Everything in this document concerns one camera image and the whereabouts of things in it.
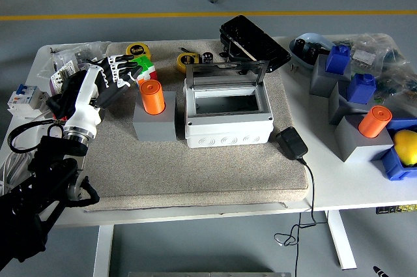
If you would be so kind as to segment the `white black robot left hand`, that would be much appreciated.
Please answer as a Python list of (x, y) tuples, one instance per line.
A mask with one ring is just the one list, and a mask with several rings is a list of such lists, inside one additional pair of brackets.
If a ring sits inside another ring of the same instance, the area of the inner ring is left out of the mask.
[(68, 139), (94, 139), (103, 119), (101, 111), (129, 90), (143, 70), (133, 55), (112, 55), (89, 63), (75, 100), (75, 112), (64, 125), (63, 134)]

